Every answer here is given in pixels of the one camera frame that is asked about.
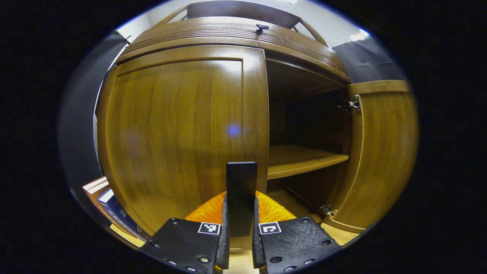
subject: metal hinge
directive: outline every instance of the metal hinge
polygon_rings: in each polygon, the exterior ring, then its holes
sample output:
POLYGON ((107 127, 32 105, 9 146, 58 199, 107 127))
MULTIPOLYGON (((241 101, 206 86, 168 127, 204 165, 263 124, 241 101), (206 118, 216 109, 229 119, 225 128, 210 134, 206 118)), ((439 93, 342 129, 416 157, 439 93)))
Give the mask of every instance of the metal hinge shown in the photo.
POLYGON ((330 204, 320 205, 319 206, 319 209, 321 209, 321 211, 325 215, 329 215, 330 216, 330 219, 333 219, 333 216, 335 216, 335 214, 338 212, 338 209, 335 209, 335 210, 332 211, 331 208, 332 208, 332 205, 330 205, 330 204))
POLYGON ((362 109, 360 108, 360 97, 358 95, 354 96, 354 101, 350 102, 348 99, 345 99, 342 104, 337 106, 338 109, 344 110, 346 113, 350 114, 350 108, 356 108, 357 113, 362 113, 362 109))

